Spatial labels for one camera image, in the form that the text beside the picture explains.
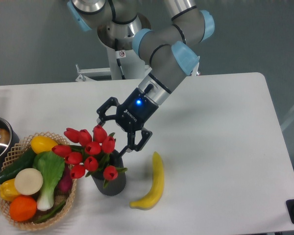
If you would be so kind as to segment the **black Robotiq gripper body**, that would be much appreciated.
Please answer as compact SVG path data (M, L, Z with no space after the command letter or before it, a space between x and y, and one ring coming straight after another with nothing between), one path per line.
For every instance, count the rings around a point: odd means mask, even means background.
M125 132L142 130L145 122L154 114L158 107L139 88L136 88L124 103L117 107L116 124Z

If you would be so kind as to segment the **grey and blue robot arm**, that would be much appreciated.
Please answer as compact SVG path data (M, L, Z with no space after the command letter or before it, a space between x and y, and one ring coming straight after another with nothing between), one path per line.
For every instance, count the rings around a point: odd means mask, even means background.
M114 52L133 50L151 67L123 103L111 97L97 109L99 125L114 120L127 133L121 154L140 151L152 135L145 122L185 77L196 75L199 58L191 46L214 33L213 17L193 0L167 0L172 24L155 32L143 22L135 0L70 0L67 6L83 30L96 29Z

